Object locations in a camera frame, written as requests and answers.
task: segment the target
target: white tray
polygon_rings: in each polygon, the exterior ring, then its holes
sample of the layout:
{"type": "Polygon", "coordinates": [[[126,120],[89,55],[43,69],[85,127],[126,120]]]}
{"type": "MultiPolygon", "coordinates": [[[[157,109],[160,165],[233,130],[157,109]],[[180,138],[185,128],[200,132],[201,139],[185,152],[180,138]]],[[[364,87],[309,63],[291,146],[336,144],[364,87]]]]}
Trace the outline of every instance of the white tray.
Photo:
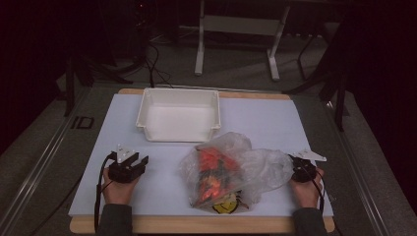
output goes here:
{"type": "Polygon", "coordinates": [[[151,142],[206,142],[220,129],[218,91],[146,88],[136,126],[151,142]]]}

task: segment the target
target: sleeve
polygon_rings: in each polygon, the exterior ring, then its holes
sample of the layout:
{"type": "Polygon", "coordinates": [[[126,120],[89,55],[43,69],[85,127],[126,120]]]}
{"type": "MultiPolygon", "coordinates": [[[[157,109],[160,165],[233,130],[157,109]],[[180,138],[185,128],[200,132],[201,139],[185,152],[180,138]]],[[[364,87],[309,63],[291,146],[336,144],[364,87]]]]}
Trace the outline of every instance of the sleeve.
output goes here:
{"type": "Polygon", "coordinates": [[[297,236],[328,235],[322,213],[316,208],[300,208],[293,213],[297,236]]]}
{"type": "Polygon", "coordinates": [[[127,205],[105,205],[98,224],[97,236],[131,236],[132,207],[127,205]]]}

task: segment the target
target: black device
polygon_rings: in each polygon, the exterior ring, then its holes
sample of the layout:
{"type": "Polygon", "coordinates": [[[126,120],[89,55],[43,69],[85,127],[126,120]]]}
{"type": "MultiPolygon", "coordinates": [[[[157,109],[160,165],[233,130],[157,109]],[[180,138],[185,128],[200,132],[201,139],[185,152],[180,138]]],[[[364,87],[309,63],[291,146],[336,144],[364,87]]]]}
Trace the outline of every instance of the black device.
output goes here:
{"type": "Polygon", "coordinates": [[[316,178],[316,166],[312,164],[312,162],[309,159],[302,159],[299,157],[294,157],[292,155],[289,156],[291,157],[292,164],[294,166],[294,174],[291,177],[293,180],[300,183],[306,183],[316,178]]]}
{"type": "Polygon", "coordinates": [[[136,178],[145,173],[146,165],[148,164],[149,157],[146,156],[141,160],[141,163],[132,166],[133,162],[139,159],[139,153],[136,152],[131,157],[127,158],[121,163],[114,161],[108,166],[108,177],[118,183],[130,183],[136,178]]]}

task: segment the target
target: person's right hand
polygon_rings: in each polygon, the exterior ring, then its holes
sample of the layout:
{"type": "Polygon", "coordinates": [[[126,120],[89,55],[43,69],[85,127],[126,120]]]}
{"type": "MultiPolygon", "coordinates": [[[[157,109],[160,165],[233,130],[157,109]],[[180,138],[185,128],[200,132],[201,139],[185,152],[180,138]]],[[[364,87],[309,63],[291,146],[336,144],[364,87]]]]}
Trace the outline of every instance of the person's right hand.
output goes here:
{"type": "MultiPolygon", "coordinates": [[[[322,179],[322,176],[325,174],[325,172],[319,167],[316,167],[316,170],[319,173],[316,175],[314,181],[319,186],[320,190],[322,190],[323,186],[320,183],[320,180],[322,179]]],[[[290,184],[300,207],[317,208],[317,202],[320,195],[316,186],[311,181],[300,183],[291,179],[290,184]]]]}
{"type": "Polygon", "coordinates": [[[105,202],[107,204],[128,205],[132,198],[133,190],[139,182],[139,177],[128,184],[117,183],[108,177],[108,168],[104,169],[103,177],[104,184],[102,184],[101,189],[104,188],[102,193],[105,202]]]}

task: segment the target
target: plastic bag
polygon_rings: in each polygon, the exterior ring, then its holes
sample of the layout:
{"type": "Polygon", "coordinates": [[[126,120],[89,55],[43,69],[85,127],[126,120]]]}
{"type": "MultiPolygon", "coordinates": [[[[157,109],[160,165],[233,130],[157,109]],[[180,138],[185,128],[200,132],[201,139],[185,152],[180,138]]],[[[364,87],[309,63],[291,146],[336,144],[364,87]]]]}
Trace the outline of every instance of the plastic bag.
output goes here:
{"type": "Polygon", "coordinates": [[[293,174],[288,155],[252,149],[246,136],[232,132],[195,146],[181,161],[180,172],[190,204],[218,213],[249,209],[262,193],[281,187],[293,174]]]}

